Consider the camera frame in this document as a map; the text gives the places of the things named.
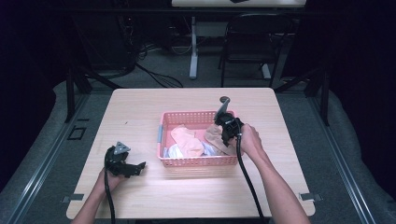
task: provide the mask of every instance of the table surface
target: table surface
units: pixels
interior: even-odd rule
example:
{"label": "table surface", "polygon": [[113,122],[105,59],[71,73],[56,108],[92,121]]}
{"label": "table surface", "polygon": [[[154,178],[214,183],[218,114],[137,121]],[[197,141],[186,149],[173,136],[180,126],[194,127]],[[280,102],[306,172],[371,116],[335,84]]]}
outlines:
{"label": "table surface", "polygon": [[306,0],[172,0],[173,7],[304,7]]}
{"label": "table surface", "polygon": [[[165,168],[156,155],[163,112],[217,111],[221,96],[229,96],[228,109],[261,134],[268,156],[296,196],[309,192],[272,89],[120,89],[111,96],[75,189],[75,194],[84,194],[83,200],[69,204],[67,217],[76,216],[103,168],[107,149],[118,141],[131,148],[127,163],[146,161],[147,166],[112,192],[116,218],[258,217],[238,164]],[[247,155],[243,161],[263,213],[270,217],[259,172]],[[309,216],[315,213],[313,202],[300,203]],[[110,218],[107,201],[96,217]]]}

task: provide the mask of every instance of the basket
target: basket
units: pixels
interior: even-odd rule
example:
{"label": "basket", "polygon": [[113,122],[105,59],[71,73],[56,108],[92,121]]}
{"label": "basket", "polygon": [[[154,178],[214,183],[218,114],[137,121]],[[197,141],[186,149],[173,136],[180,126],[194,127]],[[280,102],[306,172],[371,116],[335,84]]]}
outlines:
{"label": "basket", "polygon": [[164,112],[158,131],[158,150],[157,156],[165,167],[175,166],[207,166],[207,165],[235,165],[236,156],[202,156],[184,158],[165,158],[163,149],[175,144],[171,136],[172,130],[184,124],[186,128],[195,131],[195,137],[206,142],[205,132],[209,125],[214,123],[213,118],[217,111],[198,111],[198,112]]}

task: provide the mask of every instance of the fabric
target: fabric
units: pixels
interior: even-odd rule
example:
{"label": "fabric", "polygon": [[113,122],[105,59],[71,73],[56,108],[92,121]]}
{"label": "fabric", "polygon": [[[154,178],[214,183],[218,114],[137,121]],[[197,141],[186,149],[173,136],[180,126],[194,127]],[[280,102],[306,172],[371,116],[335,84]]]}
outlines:
{"label": "fabric", "polygon": [[[208,143],[205,143],[205,142],[201,142],[201,143],[204,146],[204,153],[202,154],[202,156],[218,156],[219,155],[211,145],[209,145]],[[163,157],[164,158],[183,158],[184,156],[181,153],[181,150],[178,147],[178,145],[174,144],[169,148],[166,147],[163,149]]]}
{"label": "fabric", "polygon": [[172,130],[171,136],[184,157],[200,157],[204,153],[204,146],[198,138],[195,138],[195,131],[187,129],[184,124]]}
{"label": "fabric", "polygon": [[222,129],[216,125],[212,124],[206,129],[205,138],[208,143],[212,144],[215,147],[215,150],[219,155],[236,155],[236,148],[232,145],[228,145],[227,147],[224,145],[221,139]]}

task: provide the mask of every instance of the human hand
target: human hand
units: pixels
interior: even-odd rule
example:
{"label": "human hand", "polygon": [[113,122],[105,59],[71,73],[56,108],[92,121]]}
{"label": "human hand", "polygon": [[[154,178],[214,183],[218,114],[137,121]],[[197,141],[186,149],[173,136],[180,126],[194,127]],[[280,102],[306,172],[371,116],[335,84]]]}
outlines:
{"label": "human hand", "polygon": [[[107,171],[107,182],[110,191],[115,189],[125,179],[127,178],[124,175],[113,175]],[[100,190],[100,192],[105,192],[105,168],[99,173],[94,188]]]}
{"label": "human hand", "polygon": [[254,158],[258,153],[263,152],[262,140],[256,129],[249,124],[242,126],[241,149],[247,153],[250,158]]}

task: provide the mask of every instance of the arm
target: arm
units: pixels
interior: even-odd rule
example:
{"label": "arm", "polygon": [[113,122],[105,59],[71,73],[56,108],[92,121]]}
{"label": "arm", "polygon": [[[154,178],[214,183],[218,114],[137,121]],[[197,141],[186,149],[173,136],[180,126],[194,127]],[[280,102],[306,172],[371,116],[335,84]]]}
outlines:
{"label": "arm", "polygon": [[259,169],[275,223],[310,223],[291,188],[265,153],[259,133],[248,124],[242,126],[241,148]]}
{"label": "arm", "polygon": [[[121,181],[126,179],[123,175],[114,176],[110,172],[107,172],[108,177],[108,186],[110,187],[110,191],[113,190]],[[95,220],[96,211],[102,200],[106,197],[105,192],[105,169],[103,169],[96,180],[95,185],[85,201],[84,205],[82,205],[76,217],[72,220],[71,223],[93,223]]]}

